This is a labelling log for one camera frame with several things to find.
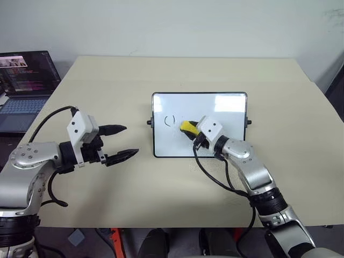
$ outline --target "gray floor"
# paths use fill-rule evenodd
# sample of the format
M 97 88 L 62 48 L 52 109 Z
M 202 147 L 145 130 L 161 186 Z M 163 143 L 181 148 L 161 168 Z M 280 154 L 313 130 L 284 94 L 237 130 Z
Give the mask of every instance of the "gray floor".
M 122 230 L 123 242 L 127 258 L 135 258 L 140 245 L 150 231 L 150 228 L 126 228 Z M 170 235 L 169 258 L 186 255 L 199 255 L 198 232 L 199 228 L 164 228 Z M 309 232 L 319 247 L 326 247 L 344 255 L 344 225 L 335 225 L 333 228 L 308 227 Z M 73 228 L 39 227 L 36 234 L 41 244 L 61 250 L 66 257 L 73 258 L 113 258 L 110 248 L 96 234 L 93 228 L 82 228 L 85 239 L 74 247 L 68 236 Z M 242 243 L 242 250 L 248 257 L 272 257 L 264 239 L 264 229 L 254 228 Z M 55 258 L 52 253 L 47 257 Z

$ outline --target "beige table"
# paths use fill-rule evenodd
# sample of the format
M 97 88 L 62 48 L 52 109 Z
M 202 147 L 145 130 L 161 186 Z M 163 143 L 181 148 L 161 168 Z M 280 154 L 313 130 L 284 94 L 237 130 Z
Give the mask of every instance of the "beige table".
M 67 208 L 46 205 L 43 226 L 247 226 L 248 202 L 205 177 L 194 159 L 153 156 L 151 94 L 155 91 L 245 91 L 247 130 L 257 155 L 306 225 L 344 223 L 343 123 L 292 59 L 167 59 L 82 56 L 29 129 L 53 110 L 76 105 L 99 125 L 128 130 L 104 137 L 104 151 L 139 148 L 112 167 L 88 164 L 56 177 L 56 196 Z M 70 113 L 47 122 L 36 141 L 67 141 Z M 224 166 L 202 160 L 225 180 Z M 242 187 L 231 168 L 234 185 Z

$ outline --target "whiteboard frame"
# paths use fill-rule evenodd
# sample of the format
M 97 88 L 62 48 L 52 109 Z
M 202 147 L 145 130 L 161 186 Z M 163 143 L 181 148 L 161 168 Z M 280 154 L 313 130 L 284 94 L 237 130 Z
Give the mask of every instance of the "whiteboard frame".
M 154 95 L 155 94 L 244 94 L 245 95 L 245 113 L 244 113 L 244 122 L 243 122 L 243 140 L 245 141 L 246 137 L 246 127 L 247 127 L 247 93 L 244 91 L 209 91 L 209 92 L 154 92 L 152 94 L 152 129 L 153 129 L 153 155 L 157 158 L 164 157 L 174 157 L 174 158 L 194 158 L 194 156 L 156 156 L 155 155 L 155 126 L 154 126 Z M 215 158 L 214 156 L 198 156 L 201 158 Z

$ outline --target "yellow object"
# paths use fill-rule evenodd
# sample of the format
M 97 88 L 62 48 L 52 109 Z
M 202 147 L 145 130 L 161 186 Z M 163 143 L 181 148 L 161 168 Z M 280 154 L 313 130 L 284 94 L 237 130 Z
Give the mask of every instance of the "yellow object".
M 197 130 L 196 126 L 190 123 L 189 121 L 183 121 L 181 124 L 180 130 L 183 132 L 190 132 L 194 134 L 195 136 L 198 136 L 199 130 Z

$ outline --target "whiteboard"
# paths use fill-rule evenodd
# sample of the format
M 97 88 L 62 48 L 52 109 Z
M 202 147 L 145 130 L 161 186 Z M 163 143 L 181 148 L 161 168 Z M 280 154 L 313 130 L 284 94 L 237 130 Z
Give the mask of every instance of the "whiteboard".
M 245 92 L 155 92 L 152 95 L 153 153 L 156 157 L 194 157 L 193 142 L 180 131 L 183 121 L 210 116 L 219 121 L 225 135 L 245 139 Z M 200 148 L 200 157 L 213 154 Z

